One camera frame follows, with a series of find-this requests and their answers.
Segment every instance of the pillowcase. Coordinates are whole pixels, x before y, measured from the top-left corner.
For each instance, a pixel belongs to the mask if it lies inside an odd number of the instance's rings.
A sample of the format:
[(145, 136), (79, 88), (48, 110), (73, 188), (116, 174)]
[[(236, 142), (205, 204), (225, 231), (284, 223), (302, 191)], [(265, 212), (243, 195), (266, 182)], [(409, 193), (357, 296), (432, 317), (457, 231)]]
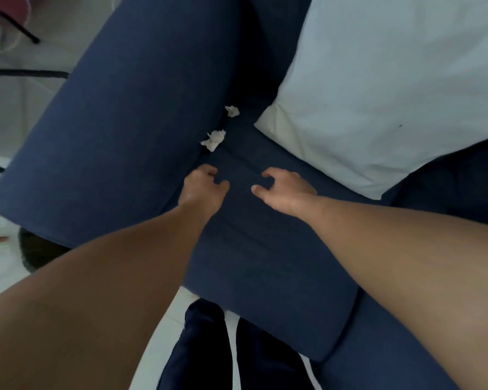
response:
[(488, 138), (488, 0), (313, 0), (256, 127), (353, 191), (381, 195)]

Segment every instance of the forearm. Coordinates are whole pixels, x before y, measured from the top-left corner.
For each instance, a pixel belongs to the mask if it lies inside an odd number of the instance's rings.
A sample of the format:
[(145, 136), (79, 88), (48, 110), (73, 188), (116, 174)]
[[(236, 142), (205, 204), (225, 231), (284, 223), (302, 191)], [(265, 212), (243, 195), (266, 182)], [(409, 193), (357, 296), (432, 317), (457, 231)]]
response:
[(297, 211), (459, 385), (488, 389), (488, 226), (325, 197)]
[(127, 388), (207, 220), (200, 207), (178, 207), (1, 294), (0, 388), (11, 378), (27, 380), (18, 388)]

